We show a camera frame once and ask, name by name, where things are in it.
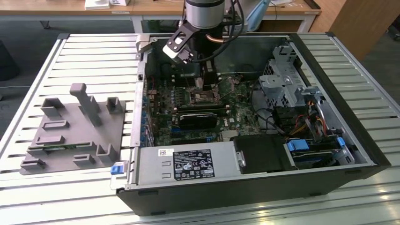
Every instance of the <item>blue latch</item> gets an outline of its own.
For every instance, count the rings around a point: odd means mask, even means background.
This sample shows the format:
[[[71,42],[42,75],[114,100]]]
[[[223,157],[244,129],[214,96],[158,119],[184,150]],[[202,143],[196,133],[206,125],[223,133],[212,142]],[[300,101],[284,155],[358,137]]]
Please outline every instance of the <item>blue latch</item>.
[[[291,142],[287,143],[287,146],[288,146],[290,151],[295,151],[295,146]]]
[[[339,138],[338,138],[338,142],[339,142],[339,144],[340,144],[340,147],[344,147],[344,146],[346,146],[346,142],[344,142],[343,137],[339,137]]]
[[[112,175],[124,174],[124,165],[114,165],[111,167],[111,174]]]
[[[304,139],[291,140],[287,145],[288,145],[290,151],[310,149],[307,141]]]

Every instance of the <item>metal workbench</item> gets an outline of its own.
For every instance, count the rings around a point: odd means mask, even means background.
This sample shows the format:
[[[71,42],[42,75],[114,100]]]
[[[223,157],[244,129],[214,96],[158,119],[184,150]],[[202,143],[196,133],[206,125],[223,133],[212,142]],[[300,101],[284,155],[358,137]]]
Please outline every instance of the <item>metal workbench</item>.
[[[0,142],[0,223],[51,224],[263,224],[400,223],[400,109],[335,37],[302,34],[392,167],[328,195],[155,217],[139,217],[111,190],[110,168],[23,176],[44,98],[78,102],[72,83],[87,83],[98,101],[127,101],[122,160],[130,157],[136,88],[136,34],[71,35],[59,39]],[[307,69],[310,82],[315,83]]]

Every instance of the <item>metal bracket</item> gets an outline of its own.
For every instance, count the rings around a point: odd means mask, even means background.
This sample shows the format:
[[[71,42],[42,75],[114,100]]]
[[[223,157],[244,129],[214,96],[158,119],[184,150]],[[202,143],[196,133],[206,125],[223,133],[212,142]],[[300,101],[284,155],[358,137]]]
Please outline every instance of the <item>metal bracket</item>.
[[[146,52],[151,49],[151,35],[150,34],[139,34],[136,37],[136,49],[139,53]]]

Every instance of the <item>black plastic cover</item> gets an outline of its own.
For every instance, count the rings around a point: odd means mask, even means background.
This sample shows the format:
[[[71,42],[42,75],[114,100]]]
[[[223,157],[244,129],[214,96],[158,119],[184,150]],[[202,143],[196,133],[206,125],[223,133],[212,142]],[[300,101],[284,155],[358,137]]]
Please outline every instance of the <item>black plastic cover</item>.
[[[243,153],[246,166],[243,174],[282,172],[295,170],[283,147],[286,140],[280,135],[244,135],[232,138],[235,150]]]

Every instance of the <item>warning label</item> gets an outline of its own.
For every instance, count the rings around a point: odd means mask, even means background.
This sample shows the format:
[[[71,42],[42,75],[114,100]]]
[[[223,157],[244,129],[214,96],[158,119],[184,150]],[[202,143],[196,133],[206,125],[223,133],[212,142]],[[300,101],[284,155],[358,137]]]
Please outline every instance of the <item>warning label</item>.
[[[211,150],[175,152],[174,174],[175,180],[215,177]]]

